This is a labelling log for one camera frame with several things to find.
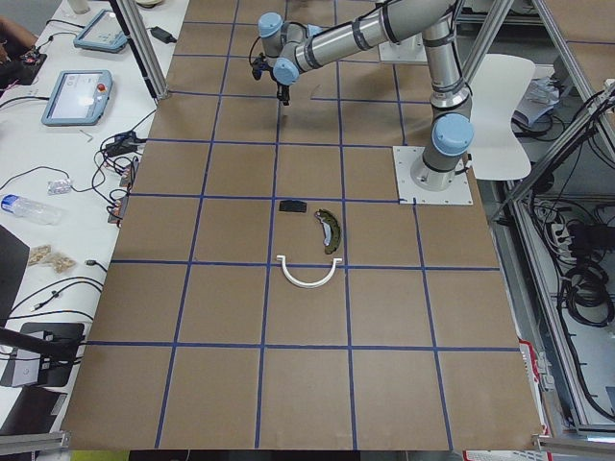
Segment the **tablet device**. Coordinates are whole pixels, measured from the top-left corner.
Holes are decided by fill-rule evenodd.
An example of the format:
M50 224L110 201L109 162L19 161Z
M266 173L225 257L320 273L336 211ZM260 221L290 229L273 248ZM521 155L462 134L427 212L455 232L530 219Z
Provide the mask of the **tablet device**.
M109 70L64 70L51 93L43 125L95 125L111 93Z
M115 13L111 10L99 11L73 40L77 48L108 53L118 53L127 42L128 39L122 32Z

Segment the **white table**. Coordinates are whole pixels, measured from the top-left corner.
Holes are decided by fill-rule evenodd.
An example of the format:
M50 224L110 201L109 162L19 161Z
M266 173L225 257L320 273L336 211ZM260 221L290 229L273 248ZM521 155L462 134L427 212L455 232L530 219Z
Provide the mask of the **white table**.
M145 26L160 26L177 37L188 1L166 0L152 10L141 10ZM109 8L110 5L107 2L90 2L90 7L90 12L75 15L68 7L66 0L63 0L53 18L85 25L96 13ZM79 32L79 30L52 22L47 25L38 43L45 42L50 35L57 32ZM55 36L51 43L43 46L41 51L46 53L48 58L35 84L8 90L0 99L0 104L18 96L49 96L62 70L108 69L113 76L113 88L105 114L98 124L92 127L50 128L40 123L40 117L46 105L45 101L15 102L0 109L0 164L2 165L0 183L36 166L46 165L68 172L76 188L87 188L90 186L91 177L96 169L93 156L100 143L108 136L129 130L142 117L156 108L129 46L119 54L101 53L77 49L73 46L72 39L71 35ZM160 67L166 74L175 45L164 44L153 38L152 43ZM152 119L153 116L149 117L138 127L136 132L139 137L147 136ZM110 173L106 175L107 181L100 187L103 194L115 189L119 183L118 175ZM0 212L0 225L31 248L50 244L54 251L63 252L77 261L77 265L64 274L56 274L48 266L28 268L17 296L18 302L44 285L65 277L86 276L104 281L103 271L96 266L85 266L84 261L96 259L104 266L108 266L118 228L107 223L106 202L93 191L48 196L47 182L61 178L63 178L61 173L38 170L10 183L0 191L0 195L9 193L22 195L63 208L66 213L57 226L32 224L6 212ZM46 300L50 293L51 289L45 290L32 298L30 302L20 306L13 315L31 313L31 306ZM87 285L78 285L66 290L60 298L53 300L39 312L74 309L93 316L97 303L97 291ZM69 313L9 320L7 328L20 330L22 324L26 322L81 322L86 323L86 332L89 331L86 317ZM9 348L2 348L2 351L8 352ZM4 371L6 363L0 363L0 373ZM78 368L78 366L74 368L74 373L67 386L53 390L70 395ZM5 421L18 394L18 388L0 388L0 424ZM59 430L66 407L67 403L64 404L52 431Z

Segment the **plastic bottle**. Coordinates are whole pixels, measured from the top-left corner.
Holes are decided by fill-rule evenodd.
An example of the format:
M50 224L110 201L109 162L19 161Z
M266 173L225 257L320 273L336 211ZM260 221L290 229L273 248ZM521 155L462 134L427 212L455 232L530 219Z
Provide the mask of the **plastic bottle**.
M5 195L2 197L0 207L15 216L26 218L37 224L58 224L62 218L61 209L18 195Z

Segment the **robotic arm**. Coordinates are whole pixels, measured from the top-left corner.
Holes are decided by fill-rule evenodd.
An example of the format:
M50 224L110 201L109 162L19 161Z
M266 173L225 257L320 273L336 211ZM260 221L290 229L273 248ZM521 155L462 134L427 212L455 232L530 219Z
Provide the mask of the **robotic arm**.
M387 0L353 21L323 31L283 21L275 12L258 21L263 51L253 62L253 76L270 73L278 98L288 105L289 87L302 73L338 61L385 41L398 43L422 33L433 93L430 145L412 167L412 178L427 190L443 190L453 180L459 158L474 131L470 124L470 89L461 75L455 50L456 0Z

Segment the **white curved handle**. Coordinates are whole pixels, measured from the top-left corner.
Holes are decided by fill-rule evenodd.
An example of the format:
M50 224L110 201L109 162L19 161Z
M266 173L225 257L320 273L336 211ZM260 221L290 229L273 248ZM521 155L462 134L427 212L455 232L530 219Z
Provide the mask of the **white curved handle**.
M335 257L333 259L333 264L331 266L331 269L329 270L329 273L326 274L323 279L320 279L318 281L300 281L292 277L290 273L288 272L288 269L286 268L286 256L285 255L278 255L277 260L282 263L282 272L284 272L284 275L286 276L288 281L290 281L293 285L299 286L301 288L317 288L319 286L324 285L329 280L331 280L331 278L333 277L333 273L335 272L335 267L337 266L337 264L341 264L342 262L341 257Z

